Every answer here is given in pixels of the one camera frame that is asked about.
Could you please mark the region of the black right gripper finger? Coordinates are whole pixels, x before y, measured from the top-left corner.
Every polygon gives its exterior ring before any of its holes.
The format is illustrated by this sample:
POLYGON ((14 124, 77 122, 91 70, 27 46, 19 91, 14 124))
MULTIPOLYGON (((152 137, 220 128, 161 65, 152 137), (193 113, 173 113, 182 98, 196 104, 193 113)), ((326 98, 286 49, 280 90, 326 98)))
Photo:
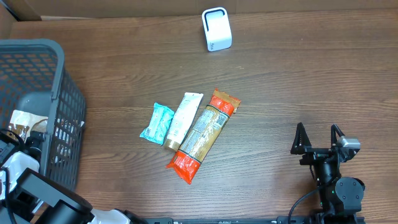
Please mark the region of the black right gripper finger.
POLYGON ((290 150, 291 154, 302 155, 311 150, 312 145, 306 133, 303 123, 298 123, 295 139, 293 141, 292 148, 290 150))
POLYGON ((339 142, 340 137, 344 136, 345 134, 342 130, 337 126, 337 124, 331 125, 331 145, 332 146, 341 146, 339 142))

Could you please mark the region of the beige nut snack pouch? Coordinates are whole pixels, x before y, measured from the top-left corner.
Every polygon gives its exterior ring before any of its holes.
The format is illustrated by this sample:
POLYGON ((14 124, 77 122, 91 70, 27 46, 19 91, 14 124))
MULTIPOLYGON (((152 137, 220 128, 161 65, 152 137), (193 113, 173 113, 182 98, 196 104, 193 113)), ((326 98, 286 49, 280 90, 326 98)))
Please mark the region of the beige nut snack pouch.
POLYGON ((25 111, 14 110, 9 122, 8 129, 18 134, 24 141, 32 131, 45 133, 48 117, 39 116, 25 111))

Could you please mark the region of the orange noodle packet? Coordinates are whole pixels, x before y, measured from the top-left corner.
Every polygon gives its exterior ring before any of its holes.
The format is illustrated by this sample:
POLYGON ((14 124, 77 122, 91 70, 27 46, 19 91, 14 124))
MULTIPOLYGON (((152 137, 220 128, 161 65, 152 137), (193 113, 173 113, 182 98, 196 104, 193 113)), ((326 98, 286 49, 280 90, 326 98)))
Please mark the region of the orange noodle packet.
POLYGON ((201 163, 240 103, 238 98, 216 89, 166 167, 173 168, 181 179, 191 184, 201 163))

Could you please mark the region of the white cream tube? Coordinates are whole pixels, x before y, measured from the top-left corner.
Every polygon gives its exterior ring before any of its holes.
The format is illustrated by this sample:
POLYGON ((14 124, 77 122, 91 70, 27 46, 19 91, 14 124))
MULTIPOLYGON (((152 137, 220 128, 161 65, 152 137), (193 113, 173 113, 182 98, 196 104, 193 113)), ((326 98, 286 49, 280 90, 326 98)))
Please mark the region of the white cream tube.
POLYGON ((202 98, 202 93, 186 92, 184 94, 168 130, 164 142, 165 149, 175 152, 179 149, 192 125, 202 98))

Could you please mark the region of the teal wipes packet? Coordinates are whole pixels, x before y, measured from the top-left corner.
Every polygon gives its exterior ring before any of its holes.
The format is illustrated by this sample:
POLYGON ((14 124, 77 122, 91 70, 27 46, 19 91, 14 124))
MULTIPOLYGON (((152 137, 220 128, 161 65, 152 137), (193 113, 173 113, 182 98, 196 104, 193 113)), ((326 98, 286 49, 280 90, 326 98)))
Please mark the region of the teal wipes packet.
POLYGON ((169 107, 154 103, 150 123, 141 133, 140 137, 150 142, 163 145, 175 112, 169 107))

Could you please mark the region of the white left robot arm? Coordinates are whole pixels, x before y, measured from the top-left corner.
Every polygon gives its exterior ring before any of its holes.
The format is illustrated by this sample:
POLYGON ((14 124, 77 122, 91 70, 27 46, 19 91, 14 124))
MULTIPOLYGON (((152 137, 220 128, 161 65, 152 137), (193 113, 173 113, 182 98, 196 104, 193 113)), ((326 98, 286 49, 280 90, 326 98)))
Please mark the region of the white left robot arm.
POLYGON ((96 210, 83 197, 29 167, 24 141, 13 131, 1 129, 1 223, 30 223, 40 203, 47 208, 37 223, 144 223, 128 210, 96 210))

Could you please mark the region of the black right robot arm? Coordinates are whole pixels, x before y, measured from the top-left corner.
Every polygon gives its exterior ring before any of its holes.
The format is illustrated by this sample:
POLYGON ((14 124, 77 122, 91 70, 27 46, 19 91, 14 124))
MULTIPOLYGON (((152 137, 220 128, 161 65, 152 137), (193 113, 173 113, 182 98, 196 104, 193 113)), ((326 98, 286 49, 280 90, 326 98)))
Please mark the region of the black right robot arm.
POLYGON ((312 146, 305 127, 297 124, 291 154, 301 155, 300 165, 309 166, 316 189, 300 197, 289 210, 287 223, 364 223, 363 217, 356 214, 361 211, 365 184, 354 177, 343 177, 340 165, 351 160, 361 149, 358 138, 345 135, 341 129, 331 126, 329 148, 312 146), (309 196, 318 193, 321 208, 313 210, 305 218, 294 218, 297 205, 309 196))

